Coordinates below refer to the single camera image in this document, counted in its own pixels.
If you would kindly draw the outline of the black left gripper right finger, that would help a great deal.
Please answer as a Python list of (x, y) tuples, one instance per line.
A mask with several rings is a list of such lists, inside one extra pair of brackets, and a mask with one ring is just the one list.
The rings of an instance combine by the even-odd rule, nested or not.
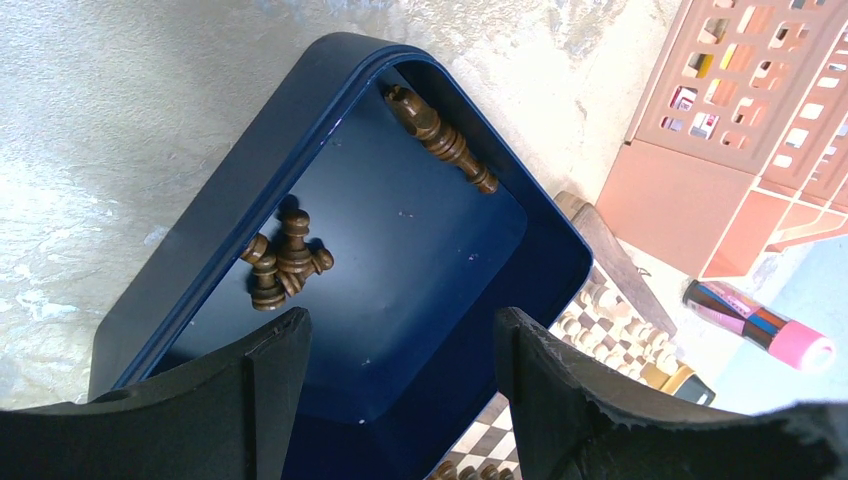
[(496, 378), (527, 479), (843, 479), (847, 407), (800, 403), (755, 416), (682, 400), (499, 310)]

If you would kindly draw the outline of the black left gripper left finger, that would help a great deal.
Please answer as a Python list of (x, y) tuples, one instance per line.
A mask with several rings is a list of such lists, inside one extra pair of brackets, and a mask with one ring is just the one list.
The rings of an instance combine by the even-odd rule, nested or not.
[(290, 309), (225, 347), (85, 404), (1, 415), (5, 479), (277, 479), (312, 340)]

